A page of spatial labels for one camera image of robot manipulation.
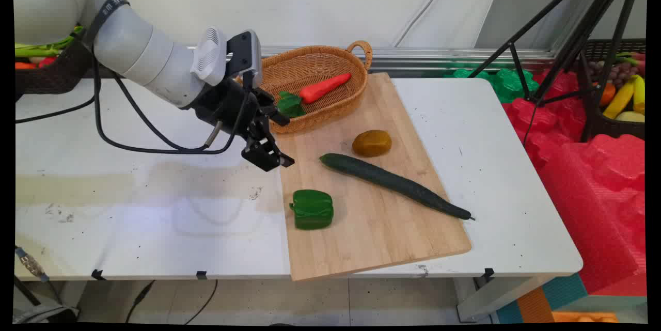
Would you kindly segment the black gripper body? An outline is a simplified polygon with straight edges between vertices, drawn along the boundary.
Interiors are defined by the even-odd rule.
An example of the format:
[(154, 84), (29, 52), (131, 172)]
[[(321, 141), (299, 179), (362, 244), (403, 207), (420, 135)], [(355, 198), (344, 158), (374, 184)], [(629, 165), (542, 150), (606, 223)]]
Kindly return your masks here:
[(211, 126), (219, 122), (221, 130), (225, 133), (231, 133), (234, 123), (238, 121), (236, 135), (243, 139), (262, 139), (267, 120), (275, 113), (275, 100), (263, 89), (251, 89), (246, 107), (239, 115), (245, 94), (243, 86), (233, 79), (217, 86), (205, 85), (203, 91), (193, 101), (193, 111), (198, 119)]

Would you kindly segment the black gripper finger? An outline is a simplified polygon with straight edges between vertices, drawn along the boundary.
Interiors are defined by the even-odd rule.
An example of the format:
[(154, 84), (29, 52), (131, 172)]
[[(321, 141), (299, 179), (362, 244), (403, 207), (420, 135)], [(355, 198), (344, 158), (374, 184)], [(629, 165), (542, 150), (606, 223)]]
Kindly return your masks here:
[(283, 127), (290, 123), (290, 117), (279, 111), (274, 96), (263, 89), (255, 89), (255, 96), (258, 101), (258, 110), (261, 115)]
[(245, 141), (241, 156), (263, 171), (269, 172), (278, 167), (288, 168), (295, 164), (295, 159), (279, 150), (267, 123), (249, 124)]

